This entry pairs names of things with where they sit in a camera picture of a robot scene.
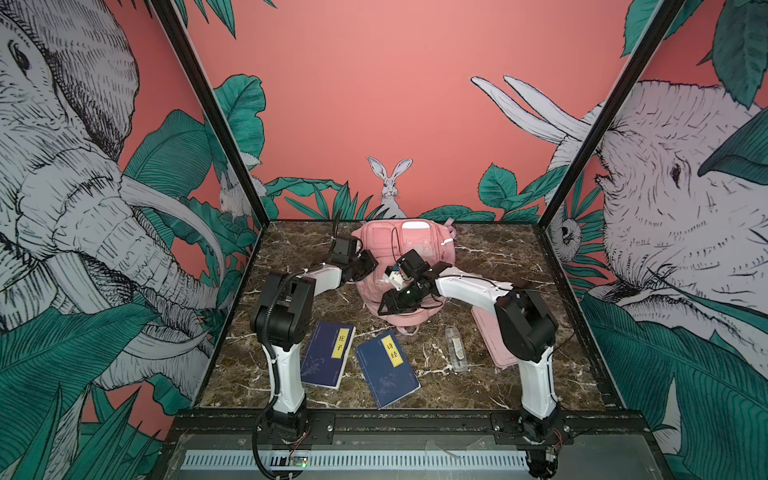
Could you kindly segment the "pink student backpack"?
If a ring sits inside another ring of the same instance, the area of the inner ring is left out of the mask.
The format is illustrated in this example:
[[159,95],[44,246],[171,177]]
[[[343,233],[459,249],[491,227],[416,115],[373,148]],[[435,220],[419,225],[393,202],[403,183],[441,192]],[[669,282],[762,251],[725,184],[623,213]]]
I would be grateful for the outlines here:
[[374,271],[356,284],[366,308],[378,314],[384,294],[406,286],[412,273],[438,262],[456,261],[457,230],[451,221],[438,224],[424,219],[387,219],[363,224],[352,232],[377,262]]

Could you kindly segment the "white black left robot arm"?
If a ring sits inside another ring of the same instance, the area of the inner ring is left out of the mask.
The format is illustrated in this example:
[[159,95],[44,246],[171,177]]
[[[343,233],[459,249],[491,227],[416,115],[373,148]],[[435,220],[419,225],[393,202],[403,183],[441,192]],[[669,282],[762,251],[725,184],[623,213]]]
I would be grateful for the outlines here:
[[306,392],[300,378],[301,344],[307,334],[314,297],[360,282],[373,273],[377,260],[368,250],[291,273],[267,275],[250,322],[267,360],[270,400],[267,424],[296,436],[308,429]]

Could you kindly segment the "dark blue book yellow label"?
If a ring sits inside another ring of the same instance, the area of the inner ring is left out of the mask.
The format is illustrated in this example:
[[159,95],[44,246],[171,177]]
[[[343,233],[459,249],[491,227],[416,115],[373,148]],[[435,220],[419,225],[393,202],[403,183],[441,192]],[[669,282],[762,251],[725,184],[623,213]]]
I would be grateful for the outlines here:
[[355,354],[378,409],[387,408],[420,389],[420,382],[394,330],[361,343],[355,348]]

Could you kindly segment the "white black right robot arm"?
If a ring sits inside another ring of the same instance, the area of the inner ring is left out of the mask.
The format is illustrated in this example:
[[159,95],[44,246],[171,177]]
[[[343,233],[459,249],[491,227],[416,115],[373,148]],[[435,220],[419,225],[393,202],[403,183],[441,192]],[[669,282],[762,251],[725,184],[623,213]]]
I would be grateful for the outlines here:
[[411,313],[431,295],[463,301],[491,314],[505,347],[518,359],[522,435],[534,445],[547,442],[555,433],[559,415],[552,367],[557,324],[539,292],[439,262],[421,274],[413,274],[405,286],[386,291],[378,313]]

